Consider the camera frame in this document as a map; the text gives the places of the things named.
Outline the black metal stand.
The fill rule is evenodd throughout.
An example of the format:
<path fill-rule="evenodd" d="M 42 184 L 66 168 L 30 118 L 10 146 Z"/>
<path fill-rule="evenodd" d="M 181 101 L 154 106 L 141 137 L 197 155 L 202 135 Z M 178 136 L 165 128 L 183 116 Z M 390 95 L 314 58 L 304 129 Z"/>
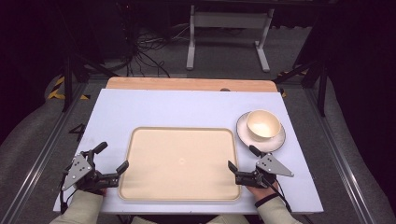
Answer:
<path fill-rule="evenodd" d="M 305 89 L 312 89 L 316 82 L 318 82 L 318 98 L 317 108 L 322 117 L 325 116 L 325 96 L 327 88 L 327 68 L 323 62 L 313 61 L 307 64 L 297 66 L 284 75 L 277 76 L 274 79 L 275 84 L 280 84 L 291 77 L 297 76 L 298 74 L 306 71 L 304 78 L 301 81 L 301 85 Z"/>
<path fill-rule="evenodd" d="M 75 97 L 73 96 L 73 77 L 76 78 L 78 83 L 87 83 L 90 79 L 89 72 L 85 68 L 85 65 L 89 65 L 93 69 L 97 70 L 100 74 L 104 74 L 107 77 L 116 77 L 117 74 L 104 68 L 99 63 L 83 57 L 80 54 L 70 54 L 64 58 L 64 108 L 63 112 L 66 112 L 72 105 Z"/>

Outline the aluminium floor rail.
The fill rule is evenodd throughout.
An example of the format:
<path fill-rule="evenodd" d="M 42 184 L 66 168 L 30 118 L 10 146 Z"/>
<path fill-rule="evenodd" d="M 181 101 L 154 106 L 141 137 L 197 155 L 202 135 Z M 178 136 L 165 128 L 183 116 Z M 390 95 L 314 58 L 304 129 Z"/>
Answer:
<path fill-rule="evenodd" d="M 330 154 L 360 224 L 392 224 L 396 218 L 350 134 L 333 90 L 326 96 L 325 116 L 318 109 L 317 92 L 304 90 L 319 127 L 324 132 Z"/>
<path fill-rule="evenodd" d="M 77 147 L 68 130 L 85 121 L 90 101 L 78 97 L 88 90 L 77 84 L 67 111 L 62 100 L 46 101 L 0 145 L 0 224 L 36 224 L 55 216 L 62 169 Z"/>

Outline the person's lap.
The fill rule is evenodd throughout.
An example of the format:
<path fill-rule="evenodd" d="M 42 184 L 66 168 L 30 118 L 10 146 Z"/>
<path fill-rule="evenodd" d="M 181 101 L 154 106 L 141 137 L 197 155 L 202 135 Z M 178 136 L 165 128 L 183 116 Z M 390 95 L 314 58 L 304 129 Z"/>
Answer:
<path fill-rule="evenodd" d="M 249 224 L 242 215 L 217 216 L 134 216 L 130 224 Z"/>

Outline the white table board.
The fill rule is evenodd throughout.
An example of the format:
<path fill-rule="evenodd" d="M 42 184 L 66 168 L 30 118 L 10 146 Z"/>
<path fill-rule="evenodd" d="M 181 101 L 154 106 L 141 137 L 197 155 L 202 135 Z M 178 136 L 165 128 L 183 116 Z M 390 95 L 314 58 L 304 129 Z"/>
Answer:
<path fill-rule="evenodd" d="M 291 211 L 295 214 L 320 213 L 323 210 L 304 154 L 290 122 L 288 111 L 278 92 L 247 91 L 100 91 L 78 150 L 90 150 L 102 142 L 107 148 L 94 158 L 95 168 L 112 173 L 124 161 L 131 136 L 139 127 L 221 128 L 233 132 L 239 170 L 251 172 L 259 160 L 238 137 L 236 123 L 245 113 L 267 110 L 278 117 L 286 132 L 281 148 L 271 153 L 294 173 L 277 177 Z M 242 186 L 235 201 L 128 201 L 119 195 L 120 185 L 109 189 L 101 210 L 105 214 L 135 215 L 220 215 L 253 214 L 254 198 Z"/>

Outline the cream plate with dark rim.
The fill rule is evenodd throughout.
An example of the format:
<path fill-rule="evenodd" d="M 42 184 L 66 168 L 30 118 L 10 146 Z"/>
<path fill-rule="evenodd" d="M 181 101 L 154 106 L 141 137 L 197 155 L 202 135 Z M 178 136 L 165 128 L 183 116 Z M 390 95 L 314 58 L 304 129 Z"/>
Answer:
<path fill-rule="evenodd" d="M 283 146 L 286 140 L 286 132 L 283 125 L 281 125 L 280 132 L 276 136 L 264 140 L 256 140 L 249 133 L 247 121 L 248 113 L 245 113 L 236 123 L 236 132 L 238 137 L 246 146 L 249 147 L 250 145 L 253 145 L 265 153 L 276 151 Z"/>

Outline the black wristband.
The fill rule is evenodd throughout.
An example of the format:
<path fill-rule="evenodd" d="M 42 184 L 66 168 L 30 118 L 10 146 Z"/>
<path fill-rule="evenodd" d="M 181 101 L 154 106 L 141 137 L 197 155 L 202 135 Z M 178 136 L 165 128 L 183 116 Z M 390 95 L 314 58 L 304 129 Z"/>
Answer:
<path fill-rule="evenodd" d="M 277 194 L 273 193 L 271 195 L 265 196 L 262 199 L 259 199 L 257 202 L 255 202 L 255 206 L 256 208 L 259 208 L 260 206 L 262 206 L 263 204 L 269 202 L 270 200 L 274 199 L 278 197 Z"/>

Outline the white metal stand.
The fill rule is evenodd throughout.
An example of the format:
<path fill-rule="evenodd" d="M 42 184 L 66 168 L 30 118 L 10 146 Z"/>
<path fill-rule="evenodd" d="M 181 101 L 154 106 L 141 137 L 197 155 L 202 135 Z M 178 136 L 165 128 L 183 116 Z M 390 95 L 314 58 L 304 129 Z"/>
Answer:
<path fill-rule="evenodd" d="M 199 28 L 238 28 L 238 29 L 261 29 L 261 39 L 254 42 L 262 71 L 270 72 L 270 66 L 264 53 L 264 44 L 274 16 L 274 10 L 257 13 L 231 13 L 231 12 L 201 12 L 191 6 L 190 13 L 190 42 L 188 47 L 186 69 L 194 68 L 195 57 L 195 29 Z"/>

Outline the beige plastic tray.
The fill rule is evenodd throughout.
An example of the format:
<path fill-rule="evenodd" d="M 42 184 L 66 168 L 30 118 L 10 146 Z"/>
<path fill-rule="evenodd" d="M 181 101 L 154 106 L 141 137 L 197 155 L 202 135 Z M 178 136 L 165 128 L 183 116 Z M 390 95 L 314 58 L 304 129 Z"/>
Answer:
<path fill-rule="evenodd" d="M 241 189 L 233 132 L 221 128 L 139 127 L 131 136 L 129 168 L 119 195 L 128 201 L 235 201 Z"/>

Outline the cream bowl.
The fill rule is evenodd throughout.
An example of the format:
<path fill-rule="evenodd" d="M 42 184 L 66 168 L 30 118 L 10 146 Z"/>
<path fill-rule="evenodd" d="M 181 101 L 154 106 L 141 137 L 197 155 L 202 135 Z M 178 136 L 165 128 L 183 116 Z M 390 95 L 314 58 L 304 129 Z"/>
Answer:
<path fill-rule="evenodd" d="M 281 124 L 277 116 L 267 110 L 254 110 L 247 114 L 247 130 L 256 139 L 275 137 Z"/>

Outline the person's right hand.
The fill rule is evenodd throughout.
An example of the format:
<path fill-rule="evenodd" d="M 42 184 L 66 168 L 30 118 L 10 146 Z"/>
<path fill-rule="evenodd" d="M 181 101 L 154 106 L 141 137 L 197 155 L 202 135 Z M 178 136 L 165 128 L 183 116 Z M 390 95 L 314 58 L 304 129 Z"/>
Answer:
<path fill-rule="evenodd" d="M 274 183 L 272 188 L 267 189 L 258 189 L 253 187 L 247 187 L 247 189 L 254 196 L 255 201 L 258 202 L 259 200 L 274 194 L 278 189 L 278 184 Z"/>

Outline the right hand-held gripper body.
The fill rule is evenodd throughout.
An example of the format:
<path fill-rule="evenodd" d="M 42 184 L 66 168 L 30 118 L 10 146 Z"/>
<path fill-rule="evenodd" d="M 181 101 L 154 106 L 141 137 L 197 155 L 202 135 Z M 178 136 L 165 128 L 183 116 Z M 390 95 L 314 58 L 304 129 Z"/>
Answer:
<path fill-rule="evenodd" d="M 252 172 L 241 172 L 234 168 L 235 184 L 267 189 L 276 182 L 278 175 L 294 177 L 294 173 L 277 160 L 271 153 L 262 156 Z"/>

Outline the wooden table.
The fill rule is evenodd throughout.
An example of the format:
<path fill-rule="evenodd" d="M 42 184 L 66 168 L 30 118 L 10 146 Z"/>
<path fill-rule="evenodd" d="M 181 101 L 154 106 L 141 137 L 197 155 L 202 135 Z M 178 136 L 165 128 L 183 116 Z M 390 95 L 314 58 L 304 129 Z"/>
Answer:
<path fill-rule="evenodd" d="M 249 91 L 277 92 L 271 80 L 205 79 L 169 77 L 112 77 L 107 89 L 157 91 Z"/>

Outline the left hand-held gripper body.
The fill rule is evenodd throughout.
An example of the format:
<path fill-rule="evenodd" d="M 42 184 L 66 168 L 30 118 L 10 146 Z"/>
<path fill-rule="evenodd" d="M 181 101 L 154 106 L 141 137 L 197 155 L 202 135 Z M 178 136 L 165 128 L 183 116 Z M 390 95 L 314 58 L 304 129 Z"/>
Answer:
<path fill-rule="evenodd" d="M 101 189 L 116 188 L 119 185 L 120 174 L 102 174 L 95 169 L 94 152 L 82 151 L 77 154 L 66 167 L 61 191 L 74 187 L 87 192 L 99 192 Z"/>

